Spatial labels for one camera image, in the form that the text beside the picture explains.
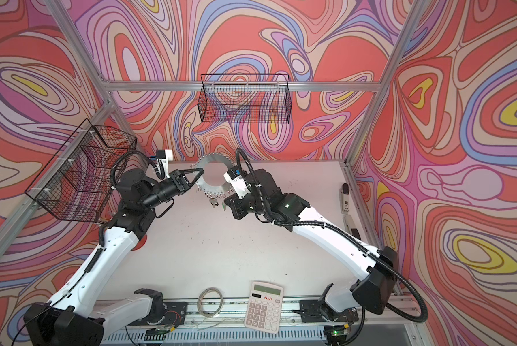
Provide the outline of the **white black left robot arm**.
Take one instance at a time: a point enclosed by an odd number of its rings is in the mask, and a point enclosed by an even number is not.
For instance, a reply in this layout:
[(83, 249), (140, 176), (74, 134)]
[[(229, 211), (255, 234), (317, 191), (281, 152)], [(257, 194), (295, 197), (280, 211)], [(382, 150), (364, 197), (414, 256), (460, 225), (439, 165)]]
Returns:
[(168, 171), (169, 150), (150, 158), (141, 151), (122, 154), (109, 173), (121, 196), (115, 216), (98, 230), (98, 244), (75, 274), (46, 303), (32, 304), (23, 316), (33, 345), (99, 345), (110, 334), (141, 320), (157, 324), (166, 309), (163, 294), (148, 288), (108, 308), (95, 303), (126, 256), (144, 238), (156, 208), (187, 193), (204, 169)]

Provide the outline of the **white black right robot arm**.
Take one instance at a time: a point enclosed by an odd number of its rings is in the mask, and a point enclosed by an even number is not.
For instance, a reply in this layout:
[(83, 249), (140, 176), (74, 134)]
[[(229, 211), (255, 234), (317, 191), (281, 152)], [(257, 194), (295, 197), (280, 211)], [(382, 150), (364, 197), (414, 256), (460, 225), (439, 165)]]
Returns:
[[(241, 148), (235, 152), (236, 164), (225, 174), (234, 194), (225, 205), (235, 219), (255, 214), (261, 223), (286, 229), (311, 241), (351, 272), (350, 283), (332, 283), (326, 287), (319, 303), (320, 317), (336, 321), (346, 310), (360, 308), (362, 312), (381, 315), (386, 309), (408, 321), (424, 323), (428, 319), (427, 305), (418, 290), (398, 270), (398, 255), (389, 248), (378, 249), (323, 217), (304, 198), (283, 193), (266, 170), (253, 168)], [(389, 302), (396, 283), (401, 282), (412, 294), (420, 310), (409, 314)]]

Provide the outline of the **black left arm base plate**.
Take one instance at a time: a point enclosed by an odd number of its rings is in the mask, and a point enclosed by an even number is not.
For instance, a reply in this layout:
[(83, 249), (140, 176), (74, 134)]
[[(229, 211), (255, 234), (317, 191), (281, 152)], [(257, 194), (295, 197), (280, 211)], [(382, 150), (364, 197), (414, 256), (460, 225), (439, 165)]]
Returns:
[(157, 319), (146, 321), (148, 325), (164, 325), (178, 327), (186, 321), (188, 303), (185, 301), (166, 301), (164, 312)]

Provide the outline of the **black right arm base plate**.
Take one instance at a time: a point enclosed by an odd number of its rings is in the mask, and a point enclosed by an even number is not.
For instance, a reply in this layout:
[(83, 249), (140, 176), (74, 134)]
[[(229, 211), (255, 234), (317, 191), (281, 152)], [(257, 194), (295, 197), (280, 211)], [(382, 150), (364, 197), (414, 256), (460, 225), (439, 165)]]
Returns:
[(300, 308), (293, 310), (295, 314), (299, 314), (302, 322), (345, 322), (353, 324), (360, 320), (355, 308), (346, 309), (337, 312), (329, 307), (326, 303), (326, 296), (333, 284), (329, 284), (323, 291), (319, 299), (303, 299), (299, 302)]

